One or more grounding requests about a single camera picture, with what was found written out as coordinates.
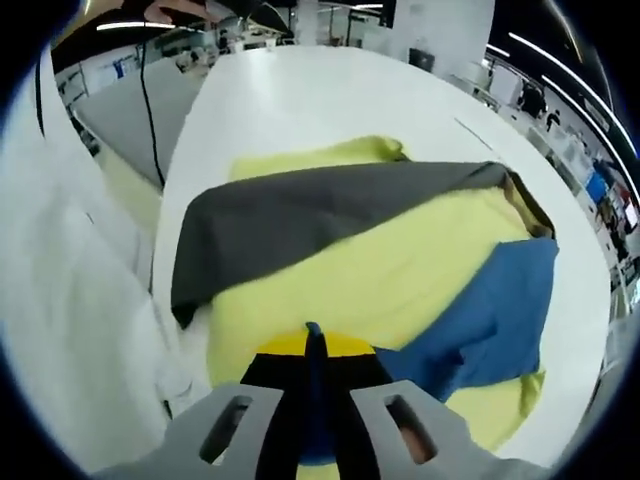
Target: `fabric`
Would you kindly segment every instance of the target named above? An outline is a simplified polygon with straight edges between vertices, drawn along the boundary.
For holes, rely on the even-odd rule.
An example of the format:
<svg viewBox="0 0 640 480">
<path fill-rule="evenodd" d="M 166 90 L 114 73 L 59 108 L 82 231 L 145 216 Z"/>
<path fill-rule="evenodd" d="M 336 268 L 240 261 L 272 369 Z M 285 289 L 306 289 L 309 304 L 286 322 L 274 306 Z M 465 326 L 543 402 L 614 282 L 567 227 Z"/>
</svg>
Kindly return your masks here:
<svg viewBox="0 0 640 480">
<path fill-rule="evenodd" d="M 366 137 L 313 152 L 240 159 L 231 179 L 350 163 L 404 163 L 408 157 L 393 139 Z M 499 188 L 444 193 L 287 268 L 227 288 L 213 301 L 212 384 L 242 378 L 260 345 L 309 321 L 324 331 L 399 349 L 445 312 L 499 242 L 531 236 L 552 237 L 553 226 L 520 178 L 508 172 Z M 532 373 L 464 388 L 447 405 L 467 419 L 476 442 L 495 449 L 530 413 L 543 379 L 543 373 Z M 490 414 L 494 404 L 501 415 Z M 300 467 L 298 478 L 338 478 L 338 473 L 335 465 Z"/>
<path fill-rule="evenodd" d="M 382 365 L 443 402 L 536 372 L 557 252 L 547 238 L 497 245 L 433 325 L 399 351 L 378 350 Z"/>
<path fill-rule="evenodd" d="M 68 118 L 47 108 L 55 100 L 50 88 L 60 102 L 47 71 L 43 63 L 42 80 L 51 82 L 42 86 L 46 139 L 31 79 L 2 132 L 0 340 L 34 418 L 92 473 L 156 448 L 169 421 L 163 401 L 178 414 L 197 389 L 119 248 L 127 239 L 112 242 L 130 221 L 108 216 L 119 211 L 99 168 L 81 145 L 65 141 L 60 123 L 71 129 Z"/>
<path fill-rule="evenodd" d="M 416 225 L 439 225 L 446 235 Z M 259 345 L 308 321 L 377 347 L 403 346 L 456 298 L 496 238 L 528 238 L 500 190 L 454 192 L 275 275 L 227 289 L 213 302 L 212 380 L 237 380 Z"/>
<path fill-rule="evenodd" d="M 173 313 L 186 327 L 197 307 L 225 289 L 273 274 L 438 195 L 510 182 L 496 163 L 403 161 L 300 170 L 207 190 L 183 220 Z M 504 195 L 513 196 L 509 188 Z"/>
</svg>

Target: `gray cloth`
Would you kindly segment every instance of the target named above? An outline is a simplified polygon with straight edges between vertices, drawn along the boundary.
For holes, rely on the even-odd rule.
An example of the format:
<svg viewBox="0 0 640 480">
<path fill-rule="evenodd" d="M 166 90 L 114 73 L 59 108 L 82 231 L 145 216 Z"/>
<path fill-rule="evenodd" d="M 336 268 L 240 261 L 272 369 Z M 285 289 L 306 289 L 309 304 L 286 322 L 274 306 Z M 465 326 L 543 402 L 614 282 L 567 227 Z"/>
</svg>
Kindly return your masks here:
<svg viewBox="0 0 640 480">
<path fill-rule="evenodd" d="M 440 194 L 501 186 L 508 173 L 496 163 L 403 161 L 301 170 L 207 190 L 183 220 L 173 313 L 186 328 L 197 307 L 227 288 L 295 264 Z"/>
</svg>

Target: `white table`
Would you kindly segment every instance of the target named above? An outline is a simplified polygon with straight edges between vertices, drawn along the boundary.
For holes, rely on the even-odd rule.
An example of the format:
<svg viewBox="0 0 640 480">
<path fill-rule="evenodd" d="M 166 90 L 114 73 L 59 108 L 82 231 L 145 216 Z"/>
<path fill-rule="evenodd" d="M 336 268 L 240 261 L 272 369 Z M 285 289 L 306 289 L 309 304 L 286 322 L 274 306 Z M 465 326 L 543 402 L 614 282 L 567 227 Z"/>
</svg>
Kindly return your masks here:
<svg viewBox="0 0 640 480">
<path fill-rule="evenodd" d="M 400 139 L 417 161 L 496 160 L 517 171 L 553 221 L 560 253 L 541 359 L 547 369 L 534 412 L 499 455 L 552 464 L 589 403 L 609 323 L 609 273 L 585 215 L 548 162 L 498 115 L 413 66 L 351 48 L 278 47 L 222 57 L 186 119 L 160 216 L 155 295 L 170 313 L 173 262 L 185 210 L 227 181 L 233 160 L 324 147 L 361 135 Z M 187 348 L 200 351 L 204 320 Z"/>
</svg>

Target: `yellow cloth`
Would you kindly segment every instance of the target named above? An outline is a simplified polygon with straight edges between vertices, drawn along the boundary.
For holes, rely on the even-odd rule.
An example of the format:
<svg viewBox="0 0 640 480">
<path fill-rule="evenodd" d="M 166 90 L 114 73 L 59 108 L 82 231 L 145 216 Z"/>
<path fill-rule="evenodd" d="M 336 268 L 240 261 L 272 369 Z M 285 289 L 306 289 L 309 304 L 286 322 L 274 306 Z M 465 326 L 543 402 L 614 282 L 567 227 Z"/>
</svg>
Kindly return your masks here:
<svg viewBox="0 0 640 480">
<path fill-rule="evenodd" d="M 232 180 L 295 169 L 398 159 L 402 145 L 365 137 L 309 153 L 235 163 Z M 441 195 L 377 227 L 213 301 L 207 362 L 217 385 L 239 381 L 257 349 L 306 322 L 397 349 L 424 331 L 498 242 L 530 238 L 499 188 Z M 543 374 L 457 391 L 447 405 L 487 449 L 508 439 L 537 400 Z M 339 478 L 335 465 L 300 467 L 305 480 Z"/>
</svg>

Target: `blue cloth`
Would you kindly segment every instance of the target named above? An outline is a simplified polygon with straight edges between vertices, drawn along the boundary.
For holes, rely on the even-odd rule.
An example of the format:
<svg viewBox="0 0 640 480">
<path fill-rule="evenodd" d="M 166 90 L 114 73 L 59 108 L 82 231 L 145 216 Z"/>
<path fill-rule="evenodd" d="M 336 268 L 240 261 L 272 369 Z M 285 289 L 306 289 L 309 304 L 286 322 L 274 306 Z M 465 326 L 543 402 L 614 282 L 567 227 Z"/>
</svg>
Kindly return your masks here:
<svg viewBox="0 0 640 480">
<path fill-rule="evenodd" d="M 536 372 L 557 252 L 546 238 L 497 245 L 431 327 L 399 351 L 376 349 L 379 361 L 440 401 Z"/>
</svg>

